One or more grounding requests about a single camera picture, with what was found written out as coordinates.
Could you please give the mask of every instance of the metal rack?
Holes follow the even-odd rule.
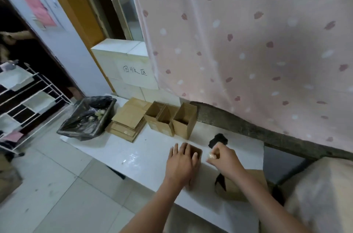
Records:
[[[19,156],[23,156],[24,153],[21,153],[17,151],[17,149],[24,143],[26,142],[30,137],[32,137],[34,134],[39,132],[44,126],[46,126],[48,123],[50,123],[53,119],[55,119],[57,116],[59,116],[62,112],[64,112],[70,105],[73,105],[73,102],[64,95],[60,91],[59,88],[57,88],[48,78],[46,78],[44,75],[39,74],[38,72],[35,72],[29,64],[25,63],[27,69],[26,71],[29,73],[28,78],[26,80],[22,80],[22,84],[24,84],[23,88],[19,88],[19,93],[16,95],[12,96],[11,98],[5,100],[4,102],[0,103],[0,107],[3,106],[4,104],[10,102],[11,100],[14,100],[16,97],[19,95],[25,93],[31,88],[34,88],[35,86],[39,87],[38,90],[35,90],[35,92],[29,97],[26,97],[23,101],[21,101],[19,104],[17,104],[15,107],[11,108],[5,113],[2,113],[0,115],[0,130],[3,131],[3,133],[0,135],[0,148],[12,152],[14,154],[17,154]],[[2,91],[0,93],[0,96],[9,92],[12,90],[11,88],[7,88],[6,90]],[[57,105],[59,102],[63,101],[65,104],[68,104],[64,108],[60,110],[60,112],[56,113],[55,116],[51,117],[48,121],[46,121],[44,124],[42,124],[39,128],[36,128],[33,130],[31,133],[29,133],[27,136],[23,138],[23,140],[20,139],[18,143],[13,148],[8,148],[4,146],[4,138],[8,136],[9,134],[20,131],[24,129],[26,126],[30,125],[33,123],[36,119],[38,119],[40,116],[42,116],[44,113],[46,113],[49,109]],[[30,110],[31,112],[34,112],[33,115],[28,117],[22,122],[19,122],[16,120],[16,117],[25,110]]]

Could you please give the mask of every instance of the white table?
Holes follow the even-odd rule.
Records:
[[[115,98],[119,106],[127,102]],[[197,122],[187,142],[203,150],[202,164],[193,190],[183,189],[175,203],[229,233],[258,232],[258,216],[249,203],[225,201],[215,193],[214,182],[219,173],[206,163],[206,158],[211,151],[209,141],[217,133],[228,139],[228,146],[236,151],[246,169],[262,170],[263,142]],[[176,135],[170,137],[154,131],[148,125],[134,143],[107,132],[83,142],[65,136],[61,139],[152,191],[157,191],[163,181],[170,147],[185,141]]]

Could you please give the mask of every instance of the tiled floor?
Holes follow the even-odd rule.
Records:
[[[56,130],[66,116],[34,137],[24,157],[12,164],[23,184],[0,204],[1,233],[115,233],[154,192],[122,180],[103,163],[60,141]],[[174,205],[165,232],[221,232]]]

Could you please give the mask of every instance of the pink curtain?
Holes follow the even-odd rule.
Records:
[[[162,89],[353,151],[353,0],[135,0]]]

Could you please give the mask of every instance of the white shoe rack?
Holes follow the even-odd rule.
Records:
[[[30,137],[39,132],[43,127],[45,127],[53,119],[55,119],[62,112],[64,112],[66,108],[68,108],[70,105],[73,105],[73,102],[67,96],[65,96],[64,93],[62,93],[59,88],[57,88],[48,78],[46,78],[44,75],[35,72],[29,66],[29,64],[25,63],[25,65],[27,69],[23,69],[19,66],[16,66],[16,68],[13,70],[3,71],[0,73],[0,84],[6,88],[6,90],[1,92],[0,95],[3,95],[10,90],[18,91],[24,88],[25,86],[28,86],[16,95],[12,96],[11,98],[5,100],[4,102],[0,102],[0,106],[4,105],[7,102],[10,102],[11,100],[14,100],[17,96],[36,85],[44,87],[39,91],[36,91],[34,94],[30,95],[28,98],[24,99],[20,104],[17,104],[12,109],[0,115],[0,130],[3,131],[3,133],[0,135],[0,148],[20,156],[23,156],[24,153],[20,152],[18,148],[24,142],[26,142]],[[31,133],[29,133],[25,137],[22,137],[23,140],[20,139],[15,147],[10,149],[2,145],[1,142],[4,142],[4,138],[6,136],[13,132],[24,129],[26,126],[33,123],[41,115],[46,113],[50,108],[52,108],[61,101],[66,103],[67,106],[62,108],[60,112],[56,113],[55,116],[51,117],[44,124],[41,124],[39,128],[32,130]],[[15,110],[20,105],[22,107],[19,111],[16,112]],[[34,114],[23,122],[17,121],[16,116],[26,109],[31,110],[32,112],[34,112]]]

